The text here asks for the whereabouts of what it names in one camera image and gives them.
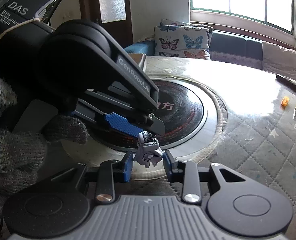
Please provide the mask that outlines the grey knitted gloved hand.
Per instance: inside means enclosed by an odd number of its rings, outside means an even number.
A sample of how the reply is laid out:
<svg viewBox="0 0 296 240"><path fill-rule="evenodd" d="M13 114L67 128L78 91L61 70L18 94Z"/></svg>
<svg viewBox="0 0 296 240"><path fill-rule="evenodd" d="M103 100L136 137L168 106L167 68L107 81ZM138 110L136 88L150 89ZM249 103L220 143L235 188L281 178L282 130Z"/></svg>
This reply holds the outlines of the grey knitted gloved hand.
<svg viewBox="0 0 296 240"><path fill-rule="evenodd" d="M85 144L89 137L79 119L62 115L51 120L41 133L10 132L1 120L16 104L15 92L0 79L0 218L7 198L36 182L49 143L65 139Z"/></svg>

